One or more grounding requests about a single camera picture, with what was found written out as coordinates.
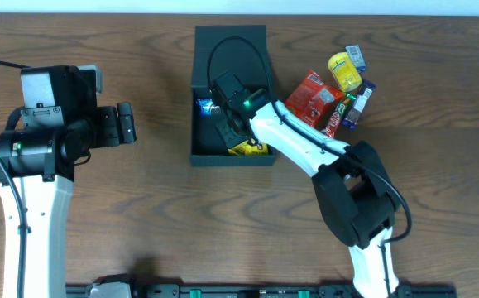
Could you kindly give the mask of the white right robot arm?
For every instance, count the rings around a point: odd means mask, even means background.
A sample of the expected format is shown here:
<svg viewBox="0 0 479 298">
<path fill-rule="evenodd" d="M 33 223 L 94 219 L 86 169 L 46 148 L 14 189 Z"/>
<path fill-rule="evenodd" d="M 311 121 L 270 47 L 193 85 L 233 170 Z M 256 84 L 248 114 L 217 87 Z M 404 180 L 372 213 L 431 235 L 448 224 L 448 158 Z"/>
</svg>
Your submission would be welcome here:
<svg viewBox="0 0 479 298">
<path fill-rule="evenodd" d="M 270 87 L 251 92 L 228 71 L 207 81 L 234 133 L 275 148 L 311 177 L 323 221 L 349 249 L 357 292 L 392 296 L 399 281 L 390 241 L 400 196 L 375 150 L 322 134 L 275 99 Z"/>
</svg>

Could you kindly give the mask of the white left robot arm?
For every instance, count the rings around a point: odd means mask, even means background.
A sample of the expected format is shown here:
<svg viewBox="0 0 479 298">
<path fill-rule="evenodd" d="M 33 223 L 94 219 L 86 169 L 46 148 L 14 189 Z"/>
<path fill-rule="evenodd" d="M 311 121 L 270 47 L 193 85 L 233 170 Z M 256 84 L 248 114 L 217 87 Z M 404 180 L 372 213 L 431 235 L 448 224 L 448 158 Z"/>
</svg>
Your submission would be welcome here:
<svg viewBox="0 0 479 298">
<path fill-rule="evenodd" d="M 137 139 L 129 103 L 100 107 L 95 65 L 25 67 L 24 104 L 0 134 L 0 198 L 5 216 L 2 294 L 66 295 L 66 223 L 76 166 L 95 148 Z"/>
</svg>

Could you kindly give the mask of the blue Oreo cookie pack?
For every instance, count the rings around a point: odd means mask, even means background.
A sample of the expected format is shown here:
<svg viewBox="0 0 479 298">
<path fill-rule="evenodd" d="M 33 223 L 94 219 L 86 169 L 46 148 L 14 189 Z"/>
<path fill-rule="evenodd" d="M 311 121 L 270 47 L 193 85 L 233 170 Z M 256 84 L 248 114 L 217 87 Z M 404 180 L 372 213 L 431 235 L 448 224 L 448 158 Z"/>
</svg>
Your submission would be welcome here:
<svg viewBox="0 0 479 298">
<path fill-rule="evenodd" d="M 200 116 L 213 116 L 221 113 L 219 106 L 213 103 L 212 99 L 197 99 Z"/>
</svg>

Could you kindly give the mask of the red snack bag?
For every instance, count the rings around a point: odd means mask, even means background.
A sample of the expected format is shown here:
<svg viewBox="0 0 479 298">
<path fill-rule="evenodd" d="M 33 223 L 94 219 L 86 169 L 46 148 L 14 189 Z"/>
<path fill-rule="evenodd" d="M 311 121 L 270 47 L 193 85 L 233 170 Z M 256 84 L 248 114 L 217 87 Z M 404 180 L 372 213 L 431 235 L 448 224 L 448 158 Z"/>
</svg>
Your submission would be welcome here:
<svg viewBox="0 0 479 298">
<path fill-rule="evenodd" d="M 323 115 L 344 97 L 342 91 L 324 83 L 316 72 L 310 70 L 284 105 L 297 118 L 317 127 Z"/>
</svg>

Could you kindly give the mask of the yellow snack bag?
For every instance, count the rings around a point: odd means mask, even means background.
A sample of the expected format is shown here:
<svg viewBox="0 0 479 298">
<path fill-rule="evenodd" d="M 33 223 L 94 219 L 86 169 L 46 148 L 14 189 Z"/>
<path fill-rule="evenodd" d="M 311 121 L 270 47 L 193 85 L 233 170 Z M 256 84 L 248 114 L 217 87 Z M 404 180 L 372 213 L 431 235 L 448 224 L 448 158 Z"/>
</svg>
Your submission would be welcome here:
<svg viewBox="0 0 479 298">
<path fill-rule="evenodd" d="M 228 148 L 228 152 L 235 156 L 257 156 L 268 155 L 268 146 L 265 143 L 258 143 L 257 145 L 249 145 L 248 141 L 237 144 L 232 148 Z"/>
</svg>

